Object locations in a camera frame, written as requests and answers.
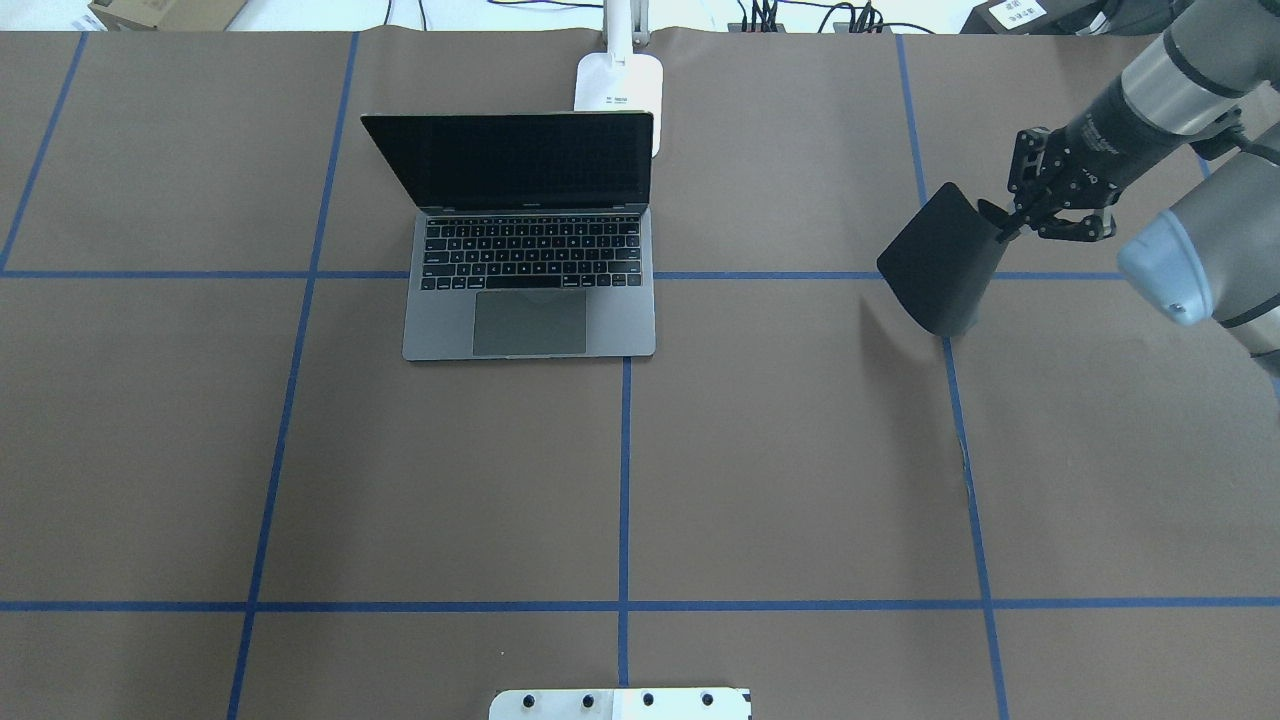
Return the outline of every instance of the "space bar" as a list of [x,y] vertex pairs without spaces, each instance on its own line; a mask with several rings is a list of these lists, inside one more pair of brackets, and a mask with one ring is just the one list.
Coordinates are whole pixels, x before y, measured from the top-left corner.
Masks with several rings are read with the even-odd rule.
[[559,287],[559,275],[497,275],[485,278],[486,290],[512,287]]

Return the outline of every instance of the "laptop screen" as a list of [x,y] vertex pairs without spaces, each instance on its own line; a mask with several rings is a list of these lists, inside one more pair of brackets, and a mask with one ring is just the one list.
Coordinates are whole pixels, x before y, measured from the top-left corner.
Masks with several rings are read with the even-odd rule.
[[608,208],[649,201],[649,113],[360,119],[419,208]]

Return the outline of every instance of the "laptop keyboard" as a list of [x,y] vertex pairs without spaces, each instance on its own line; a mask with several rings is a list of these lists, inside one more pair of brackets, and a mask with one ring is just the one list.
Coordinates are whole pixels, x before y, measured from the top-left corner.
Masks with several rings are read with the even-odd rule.
[[639,215],[430,218],[421,290],[634,287]]

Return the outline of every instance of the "trackpad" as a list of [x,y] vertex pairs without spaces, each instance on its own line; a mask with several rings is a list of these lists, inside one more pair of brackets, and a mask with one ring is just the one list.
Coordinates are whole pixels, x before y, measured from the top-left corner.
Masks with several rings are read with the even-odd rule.
[[529,291],[476,293],[474,355],[586,352],[586,293]]

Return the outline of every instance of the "laptop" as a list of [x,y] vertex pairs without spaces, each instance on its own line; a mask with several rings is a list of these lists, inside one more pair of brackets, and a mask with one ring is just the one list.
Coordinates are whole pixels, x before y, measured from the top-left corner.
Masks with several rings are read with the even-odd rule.
[[653,355],[653,115],[361,115],[419,208],[406,360]]

